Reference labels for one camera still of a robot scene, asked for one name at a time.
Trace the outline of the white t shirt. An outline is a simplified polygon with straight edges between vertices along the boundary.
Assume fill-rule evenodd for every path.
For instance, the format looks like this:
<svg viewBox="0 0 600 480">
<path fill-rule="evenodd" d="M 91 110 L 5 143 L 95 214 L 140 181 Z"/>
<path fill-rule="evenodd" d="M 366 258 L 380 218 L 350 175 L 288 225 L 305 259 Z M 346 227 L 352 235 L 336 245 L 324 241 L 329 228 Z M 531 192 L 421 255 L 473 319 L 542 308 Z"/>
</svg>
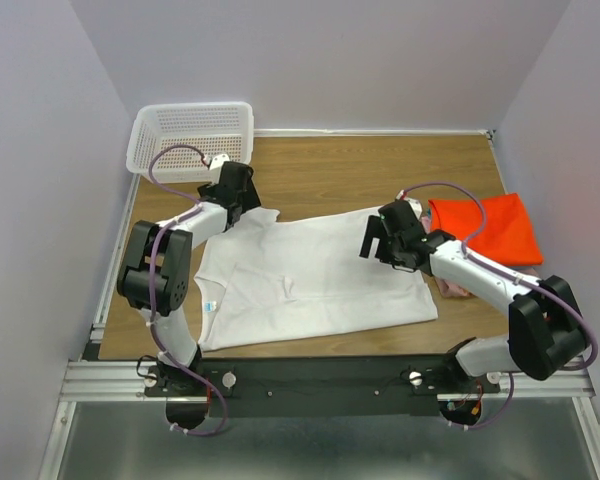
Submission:
<svg viewBox="0 0 600 480">
<path fill-rule="evenodd" d="M 205 351 L 432 321 L 420 273 L 359 255 L 371 207 L 281 222 L 256 208 L 210 238 L 194 279 Z"/>
</svg>

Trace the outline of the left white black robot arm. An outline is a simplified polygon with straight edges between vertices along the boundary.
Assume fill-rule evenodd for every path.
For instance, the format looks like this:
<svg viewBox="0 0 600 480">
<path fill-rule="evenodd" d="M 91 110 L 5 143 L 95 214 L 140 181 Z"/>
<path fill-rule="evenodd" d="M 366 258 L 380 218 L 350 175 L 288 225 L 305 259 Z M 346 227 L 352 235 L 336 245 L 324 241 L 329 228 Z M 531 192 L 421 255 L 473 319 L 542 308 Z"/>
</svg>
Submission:
<svg viewBox="0 0 600 480">
<path fill-rule="evenodd" d="M 194 393 L 202 380 L 195 365 L 199 347 L 183 309 L 191 254 L 261 205 L 253 174 L 247 164 L 216 162 L 213 181 L 198 188 L 201 197 L 190 209 L 158 223 L 140 220 L 130 231 L 116 290 L 141 313 L 158 346 L 159 360 L 171 365 L 167 382 L 181 395 Z"/>
</svg>

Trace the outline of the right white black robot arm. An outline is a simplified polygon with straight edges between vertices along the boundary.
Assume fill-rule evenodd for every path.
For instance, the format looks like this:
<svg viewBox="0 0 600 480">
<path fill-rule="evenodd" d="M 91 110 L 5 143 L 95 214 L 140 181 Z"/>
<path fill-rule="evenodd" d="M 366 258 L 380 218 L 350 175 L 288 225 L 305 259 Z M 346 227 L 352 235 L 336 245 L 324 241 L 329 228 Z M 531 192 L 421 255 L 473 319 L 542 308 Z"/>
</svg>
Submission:
<svg viewBox="0 0 600 480">
<path fill-rule="evenodd" d="M 568 282 L 522 274 L 445 231 L 426 232 L 405 201 L 369 216 L 360 255 L 454 283 L 506 317 L 506 334 L 469 339 L 449 352 L 439 371 L 451 391 L 463 391 L 491 372 L 521 372 L 543 381 L 593 348 Z"/>
</svg>

